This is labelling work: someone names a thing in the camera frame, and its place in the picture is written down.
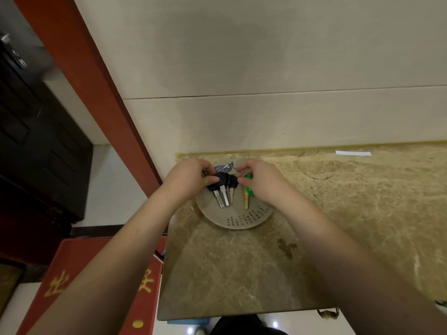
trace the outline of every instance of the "forearm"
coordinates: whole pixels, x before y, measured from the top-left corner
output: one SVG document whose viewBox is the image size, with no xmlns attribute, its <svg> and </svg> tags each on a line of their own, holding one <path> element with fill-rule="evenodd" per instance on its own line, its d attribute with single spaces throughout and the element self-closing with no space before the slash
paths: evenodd
<svg viewBox="0 0 447 335">
<path fill-rule="evenodd" d="M 447 318 L 313 203 L 290 188 L 277 203 L 359 334 L 425 334 Z"/>
<path fill-rule="evenodd" d="M 120 330 L 178 207 L 163 186 L 71 282 L 30 334 L 113 334 Z"/>
</svg>

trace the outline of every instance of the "yellow dot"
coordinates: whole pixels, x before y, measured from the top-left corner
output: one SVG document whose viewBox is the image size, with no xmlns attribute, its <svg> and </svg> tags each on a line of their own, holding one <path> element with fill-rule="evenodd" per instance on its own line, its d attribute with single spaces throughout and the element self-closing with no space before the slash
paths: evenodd
<svg viewBox="0 0 447 335">
<path fill-rule="evenodd" d="M 132 323 L 132 327 L 138 329 L 141 328 L 143 326 L 144 322 L 141 320 L 136 320 L 134 321 L 134 323 Z"/>
</svg>

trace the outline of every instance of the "round plate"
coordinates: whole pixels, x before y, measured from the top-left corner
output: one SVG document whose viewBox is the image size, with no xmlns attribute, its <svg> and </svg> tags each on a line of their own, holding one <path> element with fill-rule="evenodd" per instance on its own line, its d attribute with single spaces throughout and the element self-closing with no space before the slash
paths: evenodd
<svg viewBox="0 0 447 335">
<path fill-rule="evenodd" d="M 214 164 L 214 169 L 218 171 L 228 163 L 233 163 L 232 165 L 234 167 L 227 167 L 222 171 L 236 174 L 236 167 L 242 161 L 242 159 L 221 160 Z M 247 229 L 254 227 L 264 222 L 274 209 L 272 206 L 260 201 L 257 197 L 250 196 L 249 209 L 245 210 L 244 190 L 240 184 L 234 188 L 233 204 L 228 207 L 221 208 L 214 193 L 208 188 L 204 188 L 196 199 L 198 207 L 208 220 L 228 229 Z"/>
</svg>

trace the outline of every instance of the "right arm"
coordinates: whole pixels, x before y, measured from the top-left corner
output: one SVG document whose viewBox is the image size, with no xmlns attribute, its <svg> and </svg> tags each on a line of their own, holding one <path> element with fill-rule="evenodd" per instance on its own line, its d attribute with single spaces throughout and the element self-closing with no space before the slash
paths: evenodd
<svg viewBox="0 0 447 335">
<path fill-rule="evenodd" d="M 241 177 L 262 201 L 286 217 L 357 334 L 440 334 L 447 317 L 383 265 L 282 176 L 271 163 L 248 159 L 253 179 Z"/>
</svg>

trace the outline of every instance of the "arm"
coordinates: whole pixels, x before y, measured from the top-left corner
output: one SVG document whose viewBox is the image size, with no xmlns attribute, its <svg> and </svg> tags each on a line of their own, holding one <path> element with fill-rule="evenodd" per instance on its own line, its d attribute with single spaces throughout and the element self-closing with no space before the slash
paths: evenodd
<svg viewBox="0 0 447 335">
<path fill-rule="evenodd" d="M 357 334 L 440 334 L 447 317 L 345 233 L 271 163 L 249 159 L 238 181 L 286 217 Z"/>
<path fill-rule="evenodd" d="M 205 160 L 178 163 L 29 334 L 117 334 L 169 219 L 202 188 L 219 180 L 215 176 L 202 178 L 202 169 L 215 173 Z"/>
</svg>

